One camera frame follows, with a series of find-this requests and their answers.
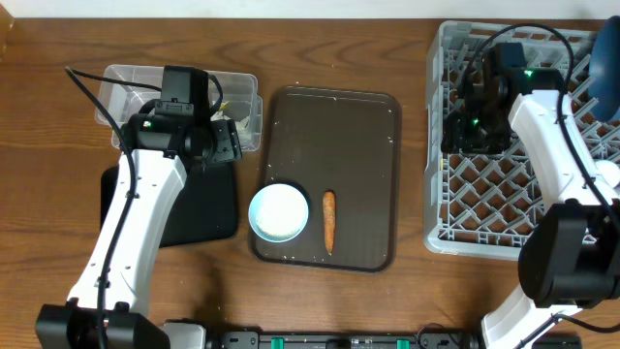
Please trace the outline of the white tissue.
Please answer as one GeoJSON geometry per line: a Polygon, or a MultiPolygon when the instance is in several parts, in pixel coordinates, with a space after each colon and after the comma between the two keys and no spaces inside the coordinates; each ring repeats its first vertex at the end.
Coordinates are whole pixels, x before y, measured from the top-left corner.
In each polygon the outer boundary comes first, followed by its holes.
{"type": "Polygon", "coordinates": [[[224,111],[217,111],[212,117],[211,117],[212,121],[217,121],[217,120],[232,120],[235,123],[235,127],[236,130],[238,132],[246,132],[249,130],[249,123],[250,123],[250,117],[246,116],[242,119],[233,119],[231,117],[229,117],[224,111]]]}

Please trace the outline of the light blue bowl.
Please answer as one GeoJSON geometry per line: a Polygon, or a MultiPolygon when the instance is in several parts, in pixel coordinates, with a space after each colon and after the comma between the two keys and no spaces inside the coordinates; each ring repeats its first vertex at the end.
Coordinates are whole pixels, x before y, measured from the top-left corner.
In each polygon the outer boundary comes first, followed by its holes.
{"type": "Polygon", "coordinates": [[[305,196],[284,183],[270,184],[258,191],[248,208],[252,231],[273,243],[296,238],[304,230],[308,218],[309,205],[305,196]]]}

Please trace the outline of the dark blue plate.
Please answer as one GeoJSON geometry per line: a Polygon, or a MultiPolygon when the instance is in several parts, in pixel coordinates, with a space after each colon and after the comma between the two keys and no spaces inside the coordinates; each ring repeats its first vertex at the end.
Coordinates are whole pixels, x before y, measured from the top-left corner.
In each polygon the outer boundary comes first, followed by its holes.
{"type": "Polygon", "coordinates": [[[588,88],[597,104],[592,112],[601,122],[619,120],[619,16],[610,17],[597,34],[591,52],[588,88]]]}

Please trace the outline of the white and pink cup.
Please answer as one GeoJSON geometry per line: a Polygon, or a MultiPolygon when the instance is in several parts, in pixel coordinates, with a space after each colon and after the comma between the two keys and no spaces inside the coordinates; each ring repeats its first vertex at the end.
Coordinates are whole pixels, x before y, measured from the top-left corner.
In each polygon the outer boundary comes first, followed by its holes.
{"type": "Polygon", "coordinates": [[[615,163],[608,160],[596,160],[595,165],[609,186],[619,185],[620,168],[615,163]]]}

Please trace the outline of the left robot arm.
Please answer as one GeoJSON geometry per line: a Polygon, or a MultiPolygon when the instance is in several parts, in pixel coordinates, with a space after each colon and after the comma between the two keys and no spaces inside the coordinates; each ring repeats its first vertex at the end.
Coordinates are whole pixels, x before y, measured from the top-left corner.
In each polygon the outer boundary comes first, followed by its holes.
{"type": "Polygon", "coordinates": [[[207,71],[167,66],[158,90],[128,121],[118,124],[81,82],[67,75],[96,106],[119,140],[121,157],[113,197],[96,246],[63,305],[45,304],[36,321],[44,348],[215,348],[218,337],[191,320],[157,326],[147,318],[151,278],[176,198],[193,167],[238,161],[241,148],[231,120],[212,117],[209,100],[219,80],[207,71]]]}

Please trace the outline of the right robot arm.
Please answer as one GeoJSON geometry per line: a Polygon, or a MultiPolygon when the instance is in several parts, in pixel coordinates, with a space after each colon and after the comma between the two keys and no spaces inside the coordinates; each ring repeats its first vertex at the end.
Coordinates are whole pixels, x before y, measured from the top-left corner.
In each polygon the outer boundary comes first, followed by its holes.
{"type": "Polygon", "coordinates": [[[519,284],[485,315],[469,347],[528,348],[582,309],[619,297],[619,195],[597,168],[573,119],[566,76],[530,68],[520,43],[481,57],[483,92],[464,80],[463,111],[444,126],[445,153],[499,154],[518,136],[544,216],[521,248],[519,284]]]}

